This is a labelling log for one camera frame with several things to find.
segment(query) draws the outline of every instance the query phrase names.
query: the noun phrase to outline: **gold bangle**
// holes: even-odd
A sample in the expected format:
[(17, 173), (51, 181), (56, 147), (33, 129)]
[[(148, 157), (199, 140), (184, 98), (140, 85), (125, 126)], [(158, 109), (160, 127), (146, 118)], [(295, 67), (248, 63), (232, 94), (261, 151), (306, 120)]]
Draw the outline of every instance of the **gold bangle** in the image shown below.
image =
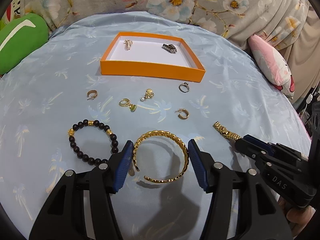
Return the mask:
[(151, 181), (151, 182), (154, 182), (154, 183), (169, 183), (169, 182), (172, 182), (174, 180), (179, 179), (187, 170), (187, 167), (188, 167), (188, 164), (189, 164), (189, 154), (188, 154), (188, 150), (187, 150), (186, 145), (184, 144), (184, 142), (180, 138), (175, 136), (174, 134), (172, 134), (170, 132), (167, 132), (167, 131), (154, 130), (154, 131), (150, 131), (150, 132), (147, 132), (145, 134), (142, 134), (138, 138), (138, 140), (134, 144), (134, 148), (133, 148), (133, 152), (132, 152), (132, 160), (133, 160), (133, 164), (134, 164), (136, 170), (140, 171), (138, 166), (137, 166), (137, 160), (136, 160), (137, 149), (138, 149), (138, 147), (139, 147), (139, 145), (140, 145), (140, 143), (142, 141), (144, 141), (146, 138), (149, 138), (151, 136), (164, 136), (164, 137), (170, 138), (176, 144), (178, 144), (179, 147), (181, 148), (182, 152), (183, 152), (183, 155), (184, 155), (184, 166), (183, 166), (183, 169), (182, 169), (181, 173), (177, 177), (175, 177), (173, 179), (159, 180), (159, 179), (151, 179), (150, 177), (146, 177), (146, 176), (144, 176), (144, 179), (146, 179), (148, 181)]
[(224, 138), (228, 138), (228, 139), (232, 139), (232, 140), (239, 140), (241, 139), (241, 136), (237, 135), (234, 132), (230, 132), (227, 130), (227, 128), (225, 128), (224, 126), (222, 126), (219, 122), (215, 122), (213, 127), (224, 137)]

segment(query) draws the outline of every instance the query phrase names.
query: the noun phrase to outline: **silver ring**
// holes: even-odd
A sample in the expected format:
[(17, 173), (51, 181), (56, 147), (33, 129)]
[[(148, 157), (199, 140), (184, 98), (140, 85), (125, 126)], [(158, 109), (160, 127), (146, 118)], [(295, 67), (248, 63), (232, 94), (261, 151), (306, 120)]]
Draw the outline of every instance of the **silver ring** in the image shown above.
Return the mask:
[[(186, 87), (186, 88), (187, 88), (187, 91), (183, 91), (183, 90), (181, 89), (181, 87)], [(180, 84), (179, 90), (180, 90), (181, 92), (184, 92), (184, 93), (189, 92), (189, 90), (190, 90), (189, 84), (188, 84), (187, 82), (184, 82), (183, 84)]]

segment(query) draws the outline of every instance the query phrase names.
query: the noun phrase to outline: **pink pillow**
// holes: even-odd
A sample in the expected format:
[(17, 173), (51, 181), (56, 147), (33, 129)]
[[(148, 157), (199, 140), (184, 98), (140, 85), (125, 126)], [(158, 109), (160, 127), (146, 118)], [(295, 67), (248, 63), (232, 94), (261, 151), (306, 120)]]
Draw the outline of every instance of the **pink pillow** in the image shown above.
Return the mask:
[(257, 35), (248, 39), (252, 54), (266, 78), (287, 98), (294, 94), (291, 71), (281, 54)]

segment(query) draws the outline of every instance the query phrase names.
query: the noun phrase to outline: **jewelry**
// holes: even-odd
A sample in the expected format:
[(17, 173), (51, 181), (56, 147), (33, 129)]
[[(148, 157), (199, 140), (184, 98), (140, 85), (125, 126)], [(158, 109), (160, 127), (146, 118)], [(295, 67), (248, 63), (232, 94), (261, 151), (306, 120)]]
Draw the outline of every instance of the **jewelry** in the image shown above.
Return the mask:
[(87, 119), (84, 119), (83, 122), (79, 122), (78, 124), (74, 124), (72, 128), (68, 131), (69, 135), (69, 142), (71, 148), (73, 148), (73, 151), (77, 154), (77, 157), (79, 159), (82, 159), (84, 162), (87, 162), (89, 165), (96, 165), (99, 166), (101, 163), (107, 163), (107, 159), (99, 159), (99, 158), (92, 158), (89, 157), (87, 154), (83, 154), (82, 151), (80, 151), (80, 148), (76, 145), (75, 138), (73, 135), (75, 134), (75, 131), (77, 131), (79, 128), (83, 128), (84, 126), (96, 126), (99, 127), (100, 130), (104, 130), (112, 140), (111, 145), (112, 153), (117, 153), (119, 151), (118, 149), (118, 141), (117, 136), (110, 130), (110, 127), (108, 125), (105, 125), (103, 122), (99, 122), (98, 120), (95, 121), (89, 121)]
[(188, 117), (189, 117), (189, 112), (188, 112), (188, 110), (186, 110), (186, 109), (183, 109), (183, 108), (180, 108), (178, 111), (174, 111), (175, 113), (182, 113), (182, 112), (184, 112), (185, 114), (186, 114), (186, 116), (183, 116), (183, 115), (181, 115), (181, 114), (178, 114), (178, 117), (180, 118), (180, 119), (182, 119), (182, 120), (186, 120), (186, 119), (188, 119)]
[(137, 166), (137, 160), (136, 160), (137, 149), (138, 149), (138, 147), (139, 147), (139, 145), (140, 145), (140, 143), (142, 141), (144, 141), (146, 138), (149, 138), (151, 136), (164, 136), (164, 137), (170, 138), (176, 144), (178, 144), (180, 146), (180, 148), (182, 149), (182, 152), (184, 154), (184, 166), (183, 166), (183, 169), (182, 169), (181, 173), (177, 177), (175, 177), (173, 179), (158, 180), (158, 179), (151, 179), (150, 177), (146, 177), (146, 176), (144, 176), (144, 179), (146, 179), (148, 181), (151, 181), (151, 182), (154, 182), (154, 183), (169, 183), (169, 182), (172, 182), (174, 180), (179, 179), (187, 170), (187, 167), (188, 167), (188, 164), (189, 164), (189, 154), (188, 154), (188, 150), (186, 148), (186, 145), (183, 143), (183, 141), (180, 138), (178, 138), (177, 136), (175, 136), (174, 134), (172, 134), (170, 132), (167, 132), (167, 131), (154, 130), (154, 131), (150, 131), (150, 132), (147, 132), (145, 134), (142, 134), (138, 138), (138, 140), (134, 144), (133, 152), (132, 152), (133, 164), (134, 164), (136, 170), (140, 171), (138, 166)]
[(132, 45), (131, 40), (125, 40), (124, 43), (127, 45), (127, 50), (131, 49), (131, 45)]
[(148, 88), (147, 90), (146, 90), (146, 94), (144, 95), (144, 97), (143, 98), (140, 98), (140, 101), (145, 101), (145, 100), (148, 100), (148, 99), (151, 99), (151, 98), (153, 98), (153, 96), (154, 96), (154, 93), (153, 93), (153, 91), (150, 89), (150, 88)]
[(128, 98), (123, 98), (120, 102), (119, 105), (122, 107), (129, 107), (131, 112), (134, 112), (137, 109), (137, 106), (134, 104), (130, 104), (130, 100)]
[(241, 137), (239, 135), (237, 135), (234, 132), (230, 132), (227, 130), (227, 128), (225, 128), (224, 126), (222, 126), (219, 122), (215, 122), (213, 127), (219, 132), (221, 133), (221, 135), (224, 138), (228, 138), (228, 139), (232, 139), (232, 140), (239, 140), (241, 139)]
[(88, 93), (87, 93), (87, 97), (89, 97), (90, 94), (94, 93), (93, 96), (91, 96), (90, 98), (88, 98), (87, 100), (94, 100), (97, 96), (98, 96), (98, 92), (96, 90), (90, 90)]
[(167, 51), (170, 52), (170, 53), (176, 53), (176, 52), (177, 52), (176, 47), (173, 46), (172, 44), (169, 44), (169, 45), (163, 44), (163, 45), (162, 45), (162, 48), (165, 49), (165, 50), (167, 50)]
[[(187, 91), (183, 91), (183, 90), (181, 89), (181, 87), (186, 87), (186, 88), (187, 88)], [(189, 92), (189, 90), (190, 90), (189, 83), (184, 82), (183, 84), (180, 84), (179, 90), (180, 90), (181, 92), (184, 92), (184, 93)]]

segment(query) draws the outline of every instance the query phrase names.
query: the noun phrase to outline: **blue gripper pad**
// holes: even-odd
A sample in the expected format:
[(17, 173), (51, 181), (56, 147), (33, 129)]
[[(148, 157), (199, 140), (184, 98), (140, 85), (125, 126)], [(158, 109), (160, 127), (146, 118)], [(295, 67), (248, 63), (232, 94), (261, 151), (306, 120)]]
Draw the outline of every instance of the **blue gripper pad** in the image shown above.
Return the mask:
[(133, 152), (133, 142), (127, 141), (125, 144), (123, 150), (122, 150), (122, 159), (120, 160), (120, 163), (118, 167), (116, 168), (115, 174), (114, 174), (114, 182), (113, 182), (113, 190), (115, 192), (118, 192), (119, 189), (122, 188), (125, 177), (127, 176), (129, 166), (132, 160), (132, 152)]
[(262, 149), (264, 149), (270, 156), (273, 156), (274, 153), (273, 153), (273, 150), (272, 150), (272, 147), (270, 145), (268, 145), (267, 143), (247, 134), (243, 137), (244, 140), (246, 140), (247, 142), (250, 142)]
[(201, 151), (199, 150), (198, 146), (196, 145), (196, 142), (193, 139), (191, 139), (188, 142), (188, 152), (199, 186), (203, 188), (204, 191), (207, 191), (209, 189), (207, 171), (205, 169), (205, 165), (203, 164), (199, 156), (199, 154), (201, 154)]

